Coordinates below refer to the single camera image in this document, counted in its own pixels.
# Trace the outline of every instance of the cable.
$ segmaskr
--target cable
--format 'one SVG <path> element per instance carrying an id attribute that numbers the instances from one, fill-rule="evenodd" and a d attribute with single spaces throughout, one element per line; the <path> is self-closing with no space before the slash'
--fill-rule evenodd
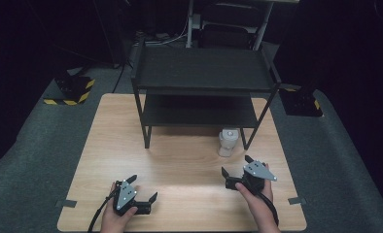
<path id="1" fill-rule="evenodd" d="M 168 43 L 172 43 L 172 42 L 174 42 L 174 41 L 179 40 L 180 38 L 183 38 L 183 37 L 187 36 L 188 34 L 187 34 L 187 33 L 185 34 L 185 31 L 186 31 L 186 28 L 188 27 L 188 22 L 189 22 L 189 16 L 186 17 L 186 23 L 185 23 L 185 26 L 183 27 L 183 31 L 182 31 L 182 33 L 180 33 L 180 35 L 179 35 L 178 37 L 173 38 L 173 39 L 167 39 L 167 40 L 164 40 L 164 41 L 162 41 L 162 42 L 153 42 L 153 41 L 151 41 L 151 42 L 146 42 L 146 45 L 163 46 L 163 45 L 166 45 L 166 44 L 168 44 Z M 134 43 L 134 44 L 133 44 L 133 47 L 137 47 L 138 45 L 139 45 L 138 42 L 137 42 L 137 43 Z"/>
<path id="2" fill-rule="evenodd" d="M 114 93 L 114 92 L 116 91 L 117 86 L 118 86 L 118 84 L 119 84 L 119 82 L 120 82 L 120 79 L 122 78 L 122 72 L 123 72 L 123 71 L 124 71 L 124 67 L 122 66 L 122 70 L 120 71 L 119 78 L 118 78 L 117 81 L 116 81 L 116 84 L 115 84 L 115 86 L 114 86 L 114 88 L 113 88 L 112 93 Z"/>
<path id="3" fill-rule="evenodd" d="M 103 209 L 103 207 L 107 204 L 107 202 L 112 199 L 115 195 L 116 195 L 116 192 L 118 190 L 115 189 L 113 190 L 110 195 L 108 197 L 106 197 L 106 200 L 104 200 L 103 204 L 101 204 L 101 207 L 97 210 L 97 212 L 95 213 L 94 217 L 92 218 L 92 221 L 91 223 L 89 224 L 89 228 L 88 228 L 88 231 L 87 233 L 91 233 L 92 232 L 92 227 L 94 226 L 94 223 L 97 221 L 97 218 L 98 216 L 100 215 L 101 213 L 101 210 Z"/>
<path id="4" fill-rule="evenodd" d="M 131 69 L 134 68 L 133 65 L 132 65 L 132 63 L 134 63 L 132 60 L 127 59 L 127 65 L 128 65 Z"/>
<path id="5" fill-rule="evenodd" d="M 270 209 L 271 213 L 273 214 L 274 222 L 276 222 L 276 225 L 279 226 L 279 217 L 277 216 L 276 208 L 273 205 L 273 202 L 271 202 L 266 196 L 263 195 L 263 193 L 259 192 L 258 196 L 261 200 L 264 201 L 266 206 Z"/>

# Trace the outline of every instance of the wooden table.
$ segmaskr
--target wooden table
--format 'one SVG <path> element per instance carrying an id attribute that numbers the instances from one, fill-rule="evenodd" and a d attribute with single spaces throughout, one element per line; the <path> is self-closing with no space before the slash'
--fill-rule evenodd
<path id="1" fill-rule="evenodd" d="M 264 99 L 253 99 L 265 104 Z M 249 150 L 237 144 L 232 157 L 218 156 L 216 128 L 155 127 L 152 146 L 144 149 L 143 135 L 134 96 L 105 94 L 98 106 L 67 200 L 75 208 L 63 207 L 60 231 L 87 231 L 96 210 L 109 194 L 114 181 L 132 175 L 137 201 L 158 197 L 148 216 L 135 216 L 127 232 L 144 231 L 254 231 L 257 229 L 243 197 L 225 189 L 221 167 L 231 176 L 243 175 L 244 155 L 267 162 L 278 181 L 272 183 L 274 205 L 281 230 L 300 231 L 306 221 L 288 164 L 270 112 Z M 101 226 L 101 215 L 94 230 Z"/>

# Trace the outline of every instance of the black tape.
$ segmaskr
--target black tape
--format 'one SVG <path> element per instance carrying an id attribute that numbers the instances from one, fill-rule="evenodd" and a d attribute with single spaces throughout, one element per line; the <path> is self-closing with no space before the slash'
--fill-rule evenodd
<path id="1" fill-rule="evenodd" d="M 295 205 L 295 204 L 306 205 L 306 199 L 302 197 L 289 198 L 288 201 L 289 201 L 289 204 L 291 205 Z"/>
<path id="2" fill-rule="evenodd" d="M 57 201 L 55 203 L 56 207 L 70 207 L 75 208 L 77 205 L 77 201 L 70 201 L 70 200 L 64 200 L 64 201 Z"/>

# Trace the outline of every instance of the human hand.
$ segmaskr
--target human hand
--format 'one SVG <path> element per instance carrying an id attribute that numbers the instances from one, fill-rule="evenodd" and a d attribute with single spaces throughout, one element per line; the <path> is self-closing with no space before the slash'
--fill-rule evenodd
<path id="1" fill-rule="evenodd" d="M 246 200 L 249 210 L 258 226 L 259 232 L 280 232 L 274 221 L 273 213 L 264 201 L 259 197 L 254 196 L 242 183 L 237 183 L 236 188 Z M 264 180 L 264 188 L 261 193 L 273 202 L 273 192 L 271 190 L 270 180 Z"/>
<path id="2" fill-rule="evenodd" d="M 116 188 L 116 184 L 113 183 L 112 192 Z M 137 207 L 131 207 L 123 216 L 117 215 L 113 210 L 114 197 L 107 202 L 106 209 L 103 213 L 101 222 L 101 233 L 122 233 L 124 232 L 125 226 L 128 224 L 130 219 L 136 214 Z"/>

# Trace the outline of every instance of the gray carpet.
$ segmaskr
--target gray carpet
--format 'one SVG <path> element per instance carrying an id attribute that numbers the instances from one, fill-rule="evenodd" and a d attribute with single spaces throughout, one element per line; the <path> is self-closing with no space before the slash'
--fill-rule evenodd
<path id="1" fill-rule="evenodd" d="M 100 98 L 115 89 L 121 71 L 90 69 L 86 76 L 95 84 L 82 105 L 36 103 L 0 160 L 0 232 L 58 232 L 55 204 L 67 195 Z M 129 72 L 126 66 L 116 93 L 132 92 Z M 286 116 L 279 96 L 271 105 L 297 193 L 306 200 L 304 232 L 383 232 L 383 201 L 364 163 L 330 101 L 320 91 L 315 97 L 323 117 Z"/>

